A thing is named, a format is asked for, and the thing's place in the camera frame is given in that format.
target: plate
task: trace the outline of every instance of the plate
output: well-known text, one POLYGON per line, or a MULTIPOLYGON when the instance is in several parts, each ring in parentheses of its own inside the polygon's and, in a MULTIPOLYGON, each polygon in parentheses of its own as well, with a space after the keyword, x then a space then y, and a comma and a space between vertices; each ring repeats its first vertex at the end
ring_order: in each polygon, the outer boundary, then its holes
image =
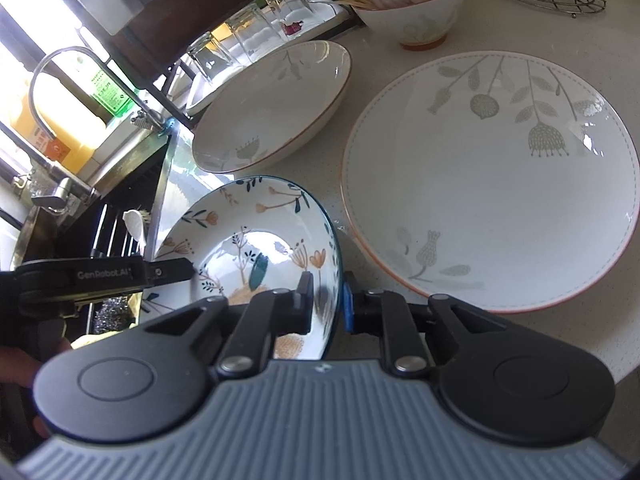
POLYGON ((344 204, 399 282, 494 312, 586 290, 638 220, 638 157, 613 108, 556 64, 471 52, 390 83, 355 123, 344 204))
POLYGON ((263 57, 217 90, 195 130, 196 164, 211 173, 255 173, 290 155, 337 110, 350 73, 349 53, 331 41, 263 57))
POLYGON ((185 257, 197 270, 190 282, 158 286, 143 307, 158 315, 222 294, 230 304, 259 292, 298 285, 314 276, 311 332, 276 340, 279 358, 319 359, 342 296, 342 264, 326 212, 306 190, 276 177, 252 176, 212 191, 186 211, 156 253, 185 257))

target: metal bolt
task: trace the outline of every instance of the metal bolt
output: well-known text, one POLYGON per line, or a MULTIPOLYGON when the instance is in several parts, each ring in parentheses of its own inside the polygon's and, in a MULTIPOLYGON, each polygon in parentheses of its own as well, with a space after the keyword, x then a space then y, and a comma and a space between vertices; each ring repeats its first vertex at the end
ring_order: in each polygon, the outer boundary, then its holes
POLYGON ((254 364, 254 361, 244 355, 233 355, 226 357, 221 363, 220 368, 225 372, 245 372, 254 364))
POLYGON ((417 355, 405 355, 394 363, 399 372, 419 372, 427 367, 427 361, 417 355))

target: speckled countertop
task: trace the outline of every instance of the speckled countertop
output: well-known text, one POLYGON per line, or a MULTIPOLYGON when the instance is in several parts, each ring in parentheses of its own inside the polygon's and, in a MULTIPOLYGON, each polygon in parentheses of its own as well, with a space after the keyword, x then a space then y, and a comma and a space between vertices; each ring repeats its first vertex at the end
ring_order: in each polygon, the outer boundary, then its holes
MULTIPOLYGON (((514 0, 466 0, 447 41, 426 52, 405 51, 368 28, 350 30, 335 39, 353 58, 343 104, 311 142, 264 173, 299 183, 324 205, 342 231, 344 267, 356 272, 364 286, 390 288, 408 300, 423 301, 368 261, 350 239, 338 168, 350 127, 362 109, 390 81, 432 59, 472 50, 511 50, 551 60, 587 80, 616 109, 640 146, 639 15, 640 0, 607 0, 604 13, 576 19, 514 0)), ((149 240, 147 256, 189 206, 232 180, 231 175, 199 171, 191 156, 191 139, 186 130, 173 139, 175 153, 166 191, 154 206, 157 233, 149 240)), ((509 319, 588 350, 607 364, 616 381, 621 380, 640 365, 640 235, 635 233, 619 262, 590 290, 558 306, 509 319)), ((330 356, 376 352, 376 339, 338 331, 330 356)))

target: brown panel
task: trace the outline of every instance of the brown panel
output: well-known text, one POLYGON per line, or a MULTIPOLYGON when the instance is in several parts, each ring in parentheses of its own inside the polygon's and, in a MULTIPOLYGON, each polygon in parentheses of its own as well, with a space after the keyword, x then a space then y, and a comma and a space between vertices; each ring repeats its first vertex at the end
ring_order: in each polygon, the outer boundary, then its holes
POLYGON ((181 56, 199 35, 215 28, 250 1, 153 0, 129 23, 129 32, 123 30, 116 36, 104 32, 95 20, 83 12, 84 9, 75 6, 74 10, 116 60, 120 57, 117 51, 126 58, 130 67, 124 63, 122 69, 136 83, 138 75, 150 81, 155 80, 161 68, 181 56), (142 44, 142 49, 136 44, 137 40, 142 44))

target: glass cup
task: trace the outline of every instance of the glass cup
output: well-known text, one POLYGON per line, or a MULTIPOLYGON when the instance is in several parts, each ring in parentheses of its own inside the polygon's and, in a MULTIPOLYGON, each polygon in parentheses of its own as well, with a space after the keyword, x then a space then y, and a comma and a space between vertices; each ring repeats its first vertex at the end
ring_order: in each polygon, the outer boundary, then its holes
POLYGON ((236 12, 226 20, 226 24, 251 62, 284 44, 280 35, 255 4, 236 12))
POLYGON ((211 84, 223 72, 231 73, 242 68, 238 60, 210 32, 194 41, 187 52, 196 68, 211 84))
POLYGON ((295 38, 319 23, 307 0, 266 0, 287 38, 295 38))

